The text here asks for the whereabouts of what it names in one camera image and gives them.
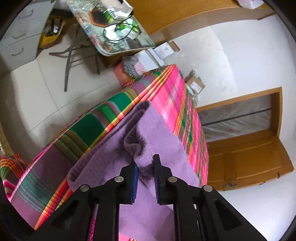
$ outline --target striped blanket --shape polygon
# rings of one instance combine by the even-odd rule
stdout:
[[[66,176],[73,164],[140,101],[152,102],[170,131],[181,140],[200,186],[206,184],[207,145],[177,66],[148,72],[127,85],[63,130],[29,167],[17,155],[1,159],[0,174],[7,198],[35,230],[72,194]]]

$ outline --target black cable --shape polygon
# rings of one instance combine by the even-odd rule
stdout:
[[[140,29],[138,26],[133,26],[132,24],[124,23],[124,21],[128,20],[128,19],[131,18],[132,16],[133,16],[133,10],[132,10],[132,12],[130,13],[130,15],[129,15],[126,19],[120,21],[119,23],[113,23],[113,24],[110,24],[110,25],[108,26],[108,27],[110,27],[110,26],[112,26],[112,25],[116,25],[115,29],[116,29],[120,24],[125,24],[125,25],[130,25],[130,26],[132,26],[132,27],[131,27],[131,30],[128,32],[128,34],[127,34],[126,36],[124,36],[124,37],[121,38],[121,39],[117,39],[117,40],[109,39],[109,38],[106,36],[106,34],[105,34],[105,32],[106,32],[105,28],[104,28],[104,31],[103,31],[103,36],[104,36],[106,39],[108,39],[109,41],[118,42],[118,41],[121,41],[121,40],[125,39],[125,38],[126,38],[131,32],[132,32],[132,30],[133,30],[134,28],[136,28],[136,29],[138,30],[139,35],[140,35],[140,34],[142,33],[142,31],[141,31],[141,29]]]
[[[266,112],[266,111],[269,111],[269,110],[271,110],[271,108],[264,109],[264,110],[259,110],[259,111],[254,111],[254,112],[251,112],[251,113],[248,113],[248,114],[238,115],[238,116],[230,117],[230,118],[223,119],[223,120],[217,120],[217,121],[209,122],[209,123],[206,123],[206,124],[202,124],[202,126],[209,126],[209,125],[213,125],[213,124],[217,124],[217,123],[221,123],[221,122],[225,122],[225,121],[230,121],[230,120],[237,119],[237,118],[240,118],[240,117],[244,117],[244,116],[248,116],[248,115],[254,115],[254,114]]]

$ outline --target purple fleece blanket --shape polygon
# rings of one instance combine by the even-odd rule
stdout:
[[[119,232],[138,241],[173,241],[172,206],[160,206],[155,198],[152,156],[160,155],[163,166],[192,186],[199,180],[180,140],[167,128],[151,102],[136,105],[131,112],[71,168],[67,179],[75,191],[83,184],[104,184],[119,175],[132,161],[139,167],[137,198],[121,205]]]

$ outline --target metal screw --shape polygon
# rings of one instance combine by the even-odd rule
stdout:
[[[114,179],[117,183],[120,183],[120,182],[122,182],[123,181],[123,177],[121,177],[121,176],[118,176],[118,177],[115,177],[115,179]]]
[[[175,183],[175,182],[177,181],[177,178],[176,178],[176,177],[169,177],[169,178],[168,178],[168,181],[169,181],[170,183]]]
[[[211,192],[211,191],[213,190],[213,188],[212,188],[212,186],[210,186],[210,185],[205,185],[205,186],[204,186],[204,190],[205,190],[206,192]]]
[[[86,192],[87,190],[89,190],[89,186],[87,186],[87,185],[83,185],[80,187],[80,191],[82,191],[82,192]]]

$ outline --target plastic bag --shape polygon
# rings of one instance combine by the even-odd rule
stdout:
[[[39,48],[47,49],[54,45],[54,42],[61,33],[65,21],[65,18],[54,15],[48,17],[40,37]]]
[[[262,0],[238,0],[238,2],[242,7],[246,7],[248,9],[257,8],[264,3]]]

